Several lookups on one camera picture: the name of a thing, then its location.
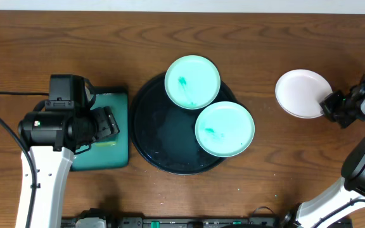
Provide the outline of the green yellow sponge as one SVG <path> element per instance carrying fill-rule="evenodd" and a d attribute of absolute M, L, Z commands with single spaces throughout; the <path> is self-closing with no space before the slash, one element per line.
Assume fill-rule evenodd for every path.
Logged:
<path fill-rule="evenodd" d="M 117 136 L 107 137 L 101 141 L 96 141 L 93 143 L 96 147 L 106 147 L 106 146 L 114 146 L 117 144 Z"/>

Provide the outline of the white round plate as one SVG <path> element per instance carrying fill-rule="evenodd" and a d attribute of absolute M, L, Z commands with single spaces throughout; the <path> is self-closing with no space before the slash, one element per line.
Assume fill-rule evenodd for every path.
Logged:
<path fill-rule="evenodd" d="M 278 79 L 275 87 L 275 96 L 280 107 L 298 118 L 322 116 L 320 102 L 332 92 L 324 77 L 304 69 L 286 72 Z"/>

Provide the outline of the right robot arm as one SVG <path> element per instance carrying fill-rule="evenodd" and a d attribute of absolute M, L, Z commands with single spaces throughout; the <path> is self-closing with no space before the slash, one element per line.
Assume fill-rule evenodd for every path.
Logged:
<path fill-rule="evenodd" d="M 365 72 L 347 94 L 310 70 L 292 70 L 277 81 L 275 95 L 287 113 L 298 118 L 324 116 L 346 128 L 365 121 Z M 289 211 L 281 227 L 352 227 L 350 213 L 365 208 L 365 136 L 345 159 L 341 177 L 327 190 Z"/>

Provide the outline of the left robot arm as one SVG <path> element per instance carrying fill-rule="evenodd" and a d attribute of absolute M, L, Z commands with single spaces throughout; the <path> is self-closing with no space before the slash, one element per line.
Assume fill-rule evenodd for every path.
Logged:
<path fill-rule="evenodd" d="M 69 171 L 124 167 L 127 103 L 49 98 L 18 124 L 22 190 L 17 227 L 59 227 Z"/>

